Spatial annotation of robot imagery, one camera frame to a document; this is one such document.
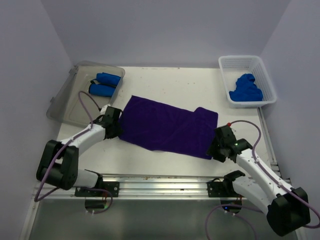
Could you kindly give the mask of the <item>purple towel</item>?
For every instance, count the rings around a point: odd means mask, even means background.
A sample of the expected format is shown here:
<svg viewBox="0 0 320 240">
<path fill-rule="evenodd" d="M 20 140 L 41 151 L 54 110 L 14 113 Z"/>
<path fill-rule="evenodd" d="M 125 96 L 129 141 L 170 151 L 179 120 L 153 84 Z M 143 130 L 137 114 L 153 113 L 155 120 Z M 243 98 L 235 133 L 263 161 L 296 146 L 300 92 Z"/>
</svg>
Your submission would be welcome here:
<svg viewBox="0 0 320 240">
<path fill-rule="evenodd" d="M 119 138 L 149 151 L 210 159 L 207 155 L 218 125 L 218 113 L 194 111 L 132 96 L 119 119 Z"/>
</svg>

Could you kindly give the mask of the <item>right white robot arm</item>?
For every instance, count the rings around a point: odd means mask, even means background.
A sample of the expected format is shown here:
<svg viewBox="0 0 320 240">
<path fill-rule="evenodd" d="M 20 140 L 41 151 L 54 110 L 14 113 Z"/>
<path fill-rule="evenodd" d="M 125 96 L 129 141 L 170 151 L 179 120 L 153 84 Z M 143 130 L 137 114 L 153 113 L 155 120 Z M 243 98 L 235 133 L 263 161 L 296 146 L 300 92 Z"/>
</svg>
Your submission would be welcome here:
<svg viewBox="0 0 320 240">
<path fill-rule="evenodd" d="M 222 163 L 230 159 L 243 171 L 228 173 L 222 181 L 207 182 L 209 197 L 245 197 L 265 214 L 269 226 L 280 237 L 310 223 L 308 195 L 301 187 L 293 188 L 275 174 L 247 140 L 236 139 L 228 125 L 214 132 L 207 154 Z"/>
</svg>

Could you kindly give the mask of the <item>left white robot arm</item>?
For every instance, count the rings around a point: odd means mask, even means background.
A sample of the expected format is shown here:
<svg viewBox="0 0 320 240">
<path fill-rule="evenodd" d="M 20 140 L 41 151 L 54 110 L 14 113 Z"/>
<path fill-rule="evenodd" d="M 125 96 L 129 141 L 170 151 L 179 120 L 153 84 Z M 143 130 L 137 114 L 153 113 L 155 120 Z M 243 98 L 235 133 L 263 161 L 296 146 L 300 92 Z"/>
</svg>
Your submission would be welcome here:
<svg viewBox="0 0 320 240">
<path fill-rule="evenodd" d="M 100 174 L 79 169 L 79 157 L 93 145 L 113 139 L 123 132 L 119 118 L 122 110 L 108 106 L 104 114 L 97 117 L 83 131 L 62 141 L 46 143 L 36 172 L 36 179 L 63 190 L 86 188 L 92 196 L 103 193 L 104 184 Z"/>
</svg>

